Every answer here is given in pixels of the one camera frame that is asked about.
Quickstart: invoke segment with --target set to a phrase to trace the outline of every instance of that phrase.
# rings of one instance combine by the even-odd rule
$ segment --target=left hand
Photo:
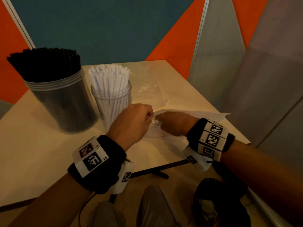
[[[143,138],[153,114],[151,105],[130,104],[118,115],[106,135],[127,151]]]

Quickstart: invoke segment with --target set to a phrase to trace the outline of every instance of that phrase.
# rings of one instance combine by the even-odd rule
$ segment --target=hand
[[[156,115],[156,120],[163,124],[161,129],[174,136],[187,136],[189,130],[196,124],[199,118],[193,117],[183,112],[166,111]]]
[[[118,115],[106,135],[127,151],[143,138],[152,122],[150,116],[153,114],[150,105],[130,104]]]

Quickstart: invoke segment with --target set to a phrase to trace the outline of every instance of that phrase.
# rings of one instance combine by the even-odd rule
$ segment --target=white paper
[[[162,114],[166,111],[184,112],[186,114],[190,114],[197,118],[211,119],[216,122],[220,122],[221,120],[223,120],[225,118],[226,115],[230,115],[229,113],[214,113],[214,112],[206,112],[206,111],[181,111],[181,110],[173,110],[173,109],[172,110],[170,110],[170,109],[158,110],[158,111],[154,112],[153,123],[151,123],[149,125],[149,129],[148,129],[147,133],[145,134],[145,137],[158,138],[158,137],[171,135],[171,134],[161,130],[161,128],[160,128],[160,126],[162,124],[161,122],[154,123],[154,117],[156,115]]]

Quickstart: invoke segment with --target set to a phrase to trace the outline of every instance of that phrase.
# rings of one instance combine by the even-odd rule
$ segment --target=forearm
[[[220,162],[292,225],[303,225],[301,175],[237,140],[222,153]]]
[[[67,173],[34,200],[9,227],[69,227],[91,194]]]

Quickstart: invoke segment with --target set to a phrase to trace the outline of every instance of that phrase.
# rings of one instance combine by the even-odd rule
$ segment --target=gray pants
[[[125,227],[123,214],[109,202],[100,202],[89,214],[87,227]],[[143,193],[137,214],[137,227],[180,227],[158,186]]]

